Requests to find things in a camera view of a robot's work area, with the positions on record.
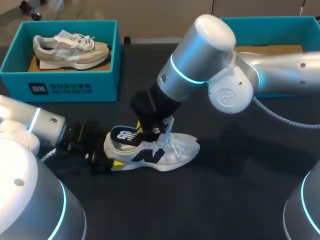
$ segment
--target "shoe sole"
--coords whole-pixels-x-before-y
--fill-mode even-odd
[[[83,71],[83,70],[90,70],[90,69],[103,66],[104,64],[110,61],[109,56],[110,55],[98,61],[86,63],[86,64],[73,63],[68,61],[43,61],[43,60],[39,60],[38,58],[36,59],[36,61],[37,61],[38,67],[41,70],[72,68],[75,70]]]
[[[173,165],[158,165],[155,163],[151,163],[151,162],[145,162],[144,160],[142,161],[127,161],[127,160],[118,160],[118,159],[114,159],[115,161],[124,163],[123,167],[119,167],[119,168],[111,168],[111,171],[128,171],[128,170],[133,170],[133,169],[137,169],[137,168],[141,168],[141,167],[149,167],[149,168],[154,168],[160,172],[167,172],[167,171],[171,171],[174,169],[178,169],[180,167],[182,167],[183,165],[186,165],[187,163],[191,162],[194,158],[188,160],[188,161],[184,161],[184,162],[180,162],[177,164],[173,164]]]

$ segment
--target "beige sneaker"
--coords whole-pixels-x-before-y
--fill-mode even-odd
[[[33,50],[39,68],[87,70],[104,64],[111,49],[106,43],[94,42],[93,38],[64,30],[51,38],[35,36]]]

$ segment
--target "shoe insole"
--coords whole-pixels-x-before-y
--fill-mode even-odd
[[[54,49],[54,47],[43,47],[42,49],[46,51],[51,51]]]
[[[159,134],[137,132],[136,128],[129,126],[115,126],[110,132],[110,137],[119,144],[138,147],[143,141],[151,143],[156,141]]]

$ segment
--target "blue box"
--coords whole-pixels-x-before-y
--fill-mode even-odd
[[[320,24],[313,16],[222,17],[234,32],[236,47],[301,45],[305,52],[320,51]],[[258,94],[258,97],[294,97]]]
[[[95,37],[112,48],[110,70],[28,72],[34,55],[36,35],[52,38],[65,30]],[[23,102],[114,102],[117,100],[121,43],[116,20],[27,21],[22,22],[0,68],[10,95]],[[71,91],[59,86],[75,86]],[[45,94],[33,94],[31,86],[44,87]]]

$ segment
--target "robotic arm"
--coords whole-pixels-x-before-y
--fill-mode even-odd
[[[208,96],[219,111],[243,111],[256,94],[319,94],[320,53],[265,56],[236,54],[236,37],[222,20],[199,16],[174,50],[157,82],[135,93],[131,107],[143,131],[161,126],[189,96],[208,84]]]
[[[234,33],[222,20],[198,17],[157,81],[131,99],[142,130],[163,129],[163,119],[207,84],[212,105],[228,114],[243,111],[252,100],[259,103],[254,97],[259,93],[319,93],[319,52],[236,54],[235,45]],[[0,198],[0,239],[84,239],[86,217],[81,205],[35,155],[39,145],[55,147],[62,154],[76,150],[91,164],[114,167],[115,162],[104,157],[106,133],[94,122],[66,122],[62,116],[4,96],[0,96],[0,123],[0,192],[5,191]],[[319,172],[320,163],[287,201],[283,225],[288,240],[320,240]],[[28,231],[30,226],[39,226],[39,231]]]

